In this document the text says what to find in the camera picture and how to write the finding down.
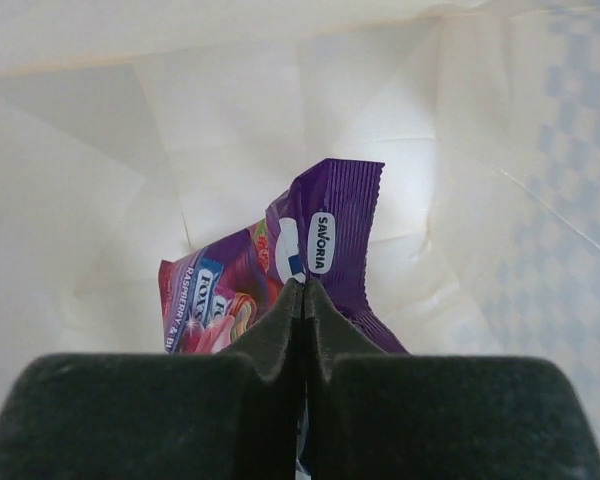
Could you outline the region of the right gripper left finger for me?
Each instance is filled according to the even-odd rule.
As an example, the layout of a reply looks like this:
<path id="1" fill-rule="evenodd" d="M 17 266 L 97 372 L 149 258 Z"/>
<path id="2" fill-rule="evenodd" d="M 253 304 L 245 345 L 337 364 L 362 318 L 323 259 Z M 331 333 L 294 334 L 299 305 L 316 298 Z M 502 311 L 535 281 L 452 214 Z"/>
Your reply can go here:
<path id="1" fill-rule="evenodd" d="M 0 411 L 0 479 L 291 479 L 302 286 L 213 355 L 58 354 Z"/>

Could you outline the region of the purple snack packet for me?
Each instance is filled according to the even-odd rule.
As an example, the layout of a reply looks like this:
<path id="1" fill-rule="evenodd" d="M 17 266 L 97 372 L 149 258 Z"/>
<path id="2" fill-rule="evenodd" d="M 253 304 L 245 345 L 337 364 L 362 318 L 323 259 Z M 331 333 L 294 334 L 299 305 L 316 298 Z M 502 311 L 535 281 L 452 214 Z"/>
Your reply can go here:
<path id="1" fill-rule="evenodd" d="M 166 479 L 407 476 L 404 347 L 372 312 L 379 162 L 327 159 L 264 218 L 158 273 Z"/>

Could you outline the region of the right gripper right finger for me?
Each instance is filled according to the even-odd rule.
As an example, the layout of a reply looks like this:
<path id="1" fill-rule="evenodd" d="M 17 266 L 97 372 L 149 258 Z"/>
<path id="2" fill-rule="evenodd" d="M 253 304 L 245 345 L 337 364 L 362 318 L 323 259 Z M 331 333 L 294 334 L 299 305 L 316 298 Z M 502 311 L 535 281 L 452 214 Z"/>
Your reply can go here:
<path id="1" fill-rule="evenodd" d="M 317 281 L 303 313 L 314 478 L 600 479 L 586 415 L 553 363 L 384 353 Z"/>

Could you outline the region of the blue checkered paper bag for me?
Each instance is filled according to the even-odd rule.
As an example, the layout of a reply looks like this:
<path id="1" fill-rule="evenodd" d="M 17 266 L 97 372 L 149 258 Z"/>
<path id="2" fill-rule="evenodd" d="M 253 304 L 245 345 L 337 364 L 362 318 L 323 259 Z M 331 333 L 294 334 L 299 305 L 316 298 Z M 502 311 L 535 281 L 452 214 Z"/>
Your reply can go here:
<path id="1" fill-rule="evenodd" d="M 0 407 L 161 351 L 160 262 L 325 158 L 384 164 L 403 345 L 551 360 L 600 447 L 600 1 L 0 1 Z"/>

